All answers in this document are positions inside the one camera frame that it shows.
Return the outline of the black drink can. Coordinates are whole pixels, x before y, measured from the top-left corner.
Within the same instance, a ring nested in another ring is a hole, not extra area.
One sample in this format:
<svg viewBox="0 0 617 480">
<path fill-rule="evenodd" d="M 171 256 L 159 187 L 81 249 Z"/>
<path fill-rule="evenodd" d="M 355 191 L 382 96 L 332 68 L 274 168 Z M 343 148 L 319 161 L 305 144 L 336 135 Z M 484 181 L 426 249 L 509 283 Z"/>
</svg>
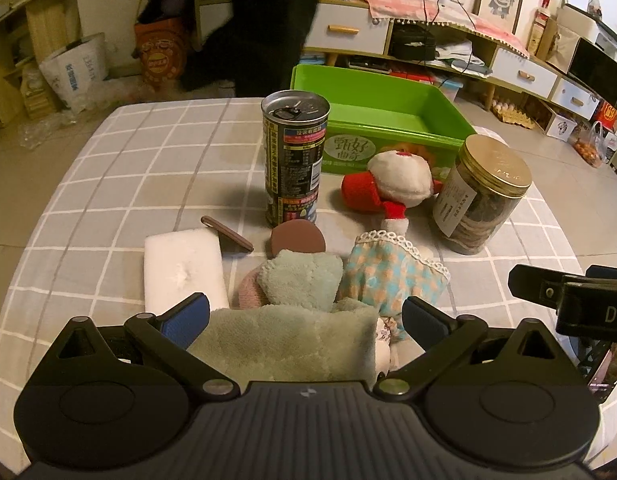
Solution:
<svg viewBox="0 0 617 480">
<path fill-rule="evenodd" d="M 302 90 L 281 90 L 262 100 L 266 219 L 271 226 L 317 214 L 328 101 Z"/>
</svg>

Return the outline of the black microwave oven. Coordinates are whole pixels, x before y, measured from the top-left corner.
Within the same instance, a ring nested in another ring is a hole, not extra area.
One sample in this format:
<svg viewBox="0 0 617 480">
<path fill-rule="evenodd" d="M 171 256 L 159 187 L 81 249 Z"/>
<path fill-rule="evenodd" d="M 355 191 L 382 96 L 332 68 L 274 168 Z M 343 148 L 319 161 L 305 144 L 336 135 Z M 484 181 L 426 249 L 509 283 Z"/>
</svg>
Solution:
<svg viewBox="0 0 617 480">
<path fill-rule="evenodd" d="M 595 44 L 578 40 L 568 74 L 617 110 L 617 62 Z"/>
</svg>

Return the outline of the red storage box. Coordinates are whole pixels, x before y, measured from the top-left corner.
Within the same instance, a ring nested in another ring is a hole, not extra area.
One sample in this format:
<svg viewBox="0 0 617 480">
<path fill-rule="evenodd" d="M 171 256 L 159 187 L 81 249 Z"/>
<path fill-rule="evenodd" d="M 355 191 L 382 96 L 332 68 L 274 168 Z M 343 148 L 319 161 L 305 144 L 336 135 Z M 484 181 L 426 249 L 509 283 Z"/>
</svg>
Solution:
<svg viewBox="0 0 617 480">
<path fill-rule="evenodd" d="M 413 72 L 405 72 L 405 70 L 392 70 L 390 75 L 393 77 L 397 77 L 397 78 L 421 82 L 422 84 L 434 84 L 435 83 L 435 77 L 433 77 L 429 73 L 413 73 Z"/>
</svg>

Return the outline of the black box on shelf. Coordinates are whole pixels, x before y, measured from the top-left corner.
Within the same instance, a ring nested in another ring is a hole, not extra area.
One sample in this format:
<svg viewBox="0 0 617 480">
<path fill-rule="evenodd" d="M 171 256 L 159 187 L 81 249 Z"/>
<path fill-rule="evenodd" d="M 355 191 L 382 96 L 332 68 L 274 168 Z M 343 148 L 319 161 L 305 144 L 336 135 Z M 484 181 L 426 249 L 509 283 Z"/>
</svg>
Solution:
<svg viewBox="0 0 617 480">
<path fill-rule="evenodd" d="M 426 27 L 417 24 L 394 24 L 389 55 L 403 61 L 434 61 L 435 36 Z"/>
</svg>

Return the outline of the light green fluffy towel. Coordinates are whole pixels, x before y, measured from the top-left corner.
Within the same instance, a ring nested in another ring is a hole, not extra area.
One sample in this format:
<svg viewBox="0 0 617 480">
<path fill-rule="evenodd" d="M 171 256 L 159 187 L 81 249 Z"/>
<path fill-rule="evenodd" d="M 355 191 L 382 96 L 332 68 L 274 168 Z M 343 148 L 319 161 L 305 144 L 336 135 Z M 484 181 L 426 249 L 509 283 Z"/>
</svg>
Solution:
<svg viewBox="0 0 617 480">
<path fill-rule="evenodd" d="M 246 388 L 249 382 L 341 382 L 377 377 L 378 310 L 338 296 L 337 255 L 283 250 L 256 276 L 268 303 L 210 314 L 188 352 Z"/>
</svg>

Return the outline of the orange snack bag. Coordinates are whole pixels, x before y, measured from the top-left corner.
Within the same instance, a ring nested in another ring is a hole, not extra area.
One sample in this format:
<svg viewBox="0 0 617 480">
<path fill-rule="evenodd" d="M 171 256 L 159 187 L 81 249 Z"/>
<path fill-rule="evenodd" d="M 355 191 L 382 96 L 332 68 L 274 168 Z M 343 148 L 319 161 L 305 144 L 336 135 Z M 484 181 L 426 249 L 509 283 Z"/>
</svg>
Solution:
<svg viewBox="0 0 617 480">
<path fill-rule="evenodd" d="M 179 18 L 134 27 L 142 78 L 159 89 L 177 80 L 186 65 L 188 35 Z"/>
</svg>

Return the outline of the wooden tv cabinet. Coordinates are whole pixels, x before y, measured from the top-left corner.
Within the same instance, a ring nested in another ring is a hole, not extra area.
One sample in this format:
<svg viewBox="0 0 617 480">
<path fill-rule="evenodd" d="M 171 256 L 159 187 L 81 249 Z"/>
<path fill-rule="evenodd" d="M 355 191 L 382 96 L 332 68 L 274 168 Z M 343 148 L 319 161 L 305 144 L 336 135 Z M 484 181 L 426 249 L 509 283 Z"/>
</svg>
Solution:
<svg viewBox="0 0 617 480">
<path fill-rule="evenodd" d="M 403 61 L 389 55 L 394 22 L 371 18 L 366 3 L 343 0 L 230 0 L 231 17 L 188 54 L 180 83 L 188 90 L 229 80 L 239 96 L 265 96 L 289 86 L 301 55 L 322 52 L 390 60 L 409 68 L 431 67 L 446 75 L 482 78 L 544 100 L 563 114 L 592 118 L 601 100 L 581 84 L 470 32 L 426 27 L 435 36 L 435 60 Z"/>
</svg>

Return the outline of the grey checked tablecloth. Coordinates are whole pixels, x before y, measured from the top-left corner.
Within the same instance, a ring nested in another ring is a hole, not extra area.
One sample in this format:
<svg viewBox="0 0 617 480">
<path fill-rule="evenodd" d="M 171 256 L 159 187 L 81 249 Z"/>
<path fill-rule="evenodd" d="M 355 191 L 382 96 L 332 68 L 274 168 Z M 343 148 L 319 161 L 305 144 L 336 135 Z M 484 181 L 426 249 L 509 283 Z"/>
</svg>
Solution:
<svg viewBox="0 0 617 480">
<path fill-rule="evenodd" d="M 236 304 L 238 285 L 265 259 L 264 151 L 260 100 L 211 99 L 124 106 L 103 119 L 90 139 L 60 157 L 40 148 L 0 152 L 22 162 L 23 191 L 0 205 L 0 222 L 14 228 L 32 214 L 23 252 L 7 272 L 0 300 L 0 462 L 17 473 L 28 466 L 13 425 L 14 402 L 51 341 L 75 315 L 118 325 L 144 310 L 144 245 L 150 235 L 201 228 L 209 214 L 254 244 L 251 255 L 223 252 L 225 287 Z M 323 172 L 317 226 L 327 252 L 345 258 L 355 237 L 379 229 L 368 214 L 342 205 L 342 177 Z M 515 299 L 507 287 L 517 263 L 582 272 L 555 218 L 533 186 L 487 248 L 455 254 L 431 237 L 425 207 L 412 210 L 407 238 L 432 249 L 452 281 L 438 302 L 453 314 L 486 314 L 495 326 L 554 313 Z"/>
</svg>

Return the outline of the gold lid glass jar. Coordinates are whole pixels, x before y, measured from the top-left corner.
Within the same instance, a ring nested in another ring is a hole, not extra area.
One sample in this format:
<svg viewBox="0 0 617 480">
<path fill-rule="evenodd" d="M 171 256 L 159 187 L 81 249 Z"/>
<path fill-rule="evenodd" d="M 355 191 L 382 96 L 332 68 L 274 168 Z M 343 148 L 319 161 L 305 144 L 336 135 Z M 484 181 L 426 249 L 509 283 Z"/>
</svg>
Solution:
<svg viewBox="0 0 617 480">
<path fill-rule="evenodd" d="M 468 136 L 435 197 L 435 231 L 454 252 L 477 254 L 531 184 L 529 167 L 506 144 L 483 134 Z"/>
</svg>

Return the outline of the bunny doll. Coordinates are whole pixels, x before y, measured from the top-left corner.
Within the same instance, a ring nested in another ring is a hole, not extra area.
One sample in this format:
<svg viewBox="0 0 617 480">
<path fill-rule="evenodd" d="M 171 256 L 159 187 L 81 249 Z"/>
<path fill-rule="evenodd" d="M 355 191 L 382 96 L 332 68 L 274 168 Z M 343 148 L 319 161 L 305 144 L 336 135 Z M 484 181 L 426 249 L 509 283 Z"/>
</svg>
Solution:
<svg viewBox="0 0 617 480">
<path fill-rule="evenodd" d="M 404 301 L 418 297 L 436 304 L 451 281 L 450 271 L 405 236 L 374 230 L 356 237 L 345 259 L 338 297 L 351 298 L 378 312 L 376 372 L 400 366 L 399 345 L 407 338 L 402 321 Z"/>
</svg>

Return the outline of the pink checked cloth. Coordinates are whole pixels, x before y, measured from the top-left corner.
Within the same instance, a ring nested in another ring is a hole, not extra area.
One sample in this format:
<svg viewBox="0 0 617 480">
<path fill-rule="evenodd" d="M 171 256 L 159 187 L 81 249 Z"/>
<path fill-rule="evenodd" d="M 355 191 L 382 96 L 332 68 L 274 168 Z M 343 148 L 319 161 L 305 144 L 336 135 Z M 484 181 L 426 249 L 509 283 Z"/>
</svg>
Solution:
<svg viewBox="0 0 617 480">
<path fill-rule="evenodd" d="M 523 58 L 529 58 L 520 40 L 499 26 L 469 13 L 459 2 L 450 0 L 364 0 L 376 21 L 423 23 L 470 32 L 496 42 Z"/>
</svg>

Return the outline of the white sponge block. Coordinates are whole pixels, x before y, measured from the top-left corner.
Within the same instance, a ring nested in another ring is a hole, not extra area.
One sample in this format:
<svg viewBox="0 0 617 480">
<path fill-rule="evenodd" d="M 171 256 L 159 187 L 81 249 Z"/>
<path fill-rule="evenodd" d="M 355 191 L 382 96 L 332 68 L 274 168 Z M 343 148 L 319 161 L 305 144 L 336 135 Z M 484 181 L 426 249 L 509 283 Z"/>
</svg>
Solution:
<svg viewBox="0 0 617 480">
<path fill-rule="evenodd" d="M 163 314 L 194 292 L 211 310 L 229 307 L 217 234 L 208 229 L 148 236 L 144 255 L 145 310 Z"/>
</svg>

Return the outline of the brown smartphone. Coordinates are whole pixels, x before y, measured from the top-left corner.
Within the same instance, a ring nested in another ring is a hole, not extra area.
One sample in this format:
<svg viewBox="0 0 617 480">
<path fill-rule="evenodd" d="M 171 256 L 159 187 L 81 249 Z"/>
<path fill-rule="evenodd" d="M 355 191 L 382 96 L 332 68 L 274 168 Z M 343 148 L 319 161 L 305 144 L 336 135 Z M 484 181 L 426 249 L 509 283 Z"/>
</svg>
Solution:
<svg viewBox="0 0 617 480">
<path fill-rule="evenodd" d="M 254 251 L 254 246 L 250 240 L 247 240 L 246 237 L 243 237 L 237 231 L 231 229 L 229 226 L 226 226 L 226 224 L 214 219 L 211 216 L 202 216 L 200 221 L 207 228 L 212 229 L 228 240 L 231 240 L 243 252 L 250 254 L 250 252 Z"/>
</svg>

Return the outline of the pink plush toy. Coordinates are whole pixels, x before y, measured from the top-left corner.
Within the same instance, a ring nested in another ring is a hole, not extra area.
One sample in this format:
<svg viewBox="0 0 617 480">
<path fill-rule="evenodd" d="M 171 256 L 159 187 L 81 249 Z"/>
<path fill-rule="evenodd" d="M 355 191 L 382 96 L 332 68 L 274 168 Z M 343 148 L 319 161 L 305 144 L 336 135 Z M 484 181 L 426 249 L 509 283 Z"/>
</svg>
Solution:
<svg viewBox="0 0 617 480">
<path fill-rule="evenodd" d="M 258 284 L 261 266 L 250 271 L 237 289 L 237 308 L 239 310 L 258 309 L 268 304 L 266 293 Z"/>
</svg>

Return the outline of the green plastic bin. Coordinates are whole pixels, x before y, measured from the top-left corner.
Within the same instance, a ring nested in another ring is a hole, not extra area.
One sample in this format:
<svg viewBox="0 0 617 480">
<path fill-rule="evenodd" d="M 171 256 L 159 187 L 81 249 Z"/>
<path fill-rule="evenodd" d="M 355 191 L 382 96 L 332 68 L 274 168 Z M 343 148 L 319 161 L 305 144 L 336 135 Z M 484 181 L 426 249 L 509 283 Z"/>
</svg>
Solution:
<svg viewBox="0 0 617 480">
<path fill-rule="evenodd" d="M 473 126 L 438 87 L 390 75 L 333 66 L 298 65 L 293 90 L 330 104 L 323 170 L 355 174 L 375 155 L 402 151 L 428 163 L 443 181 Z"/>
</svg>

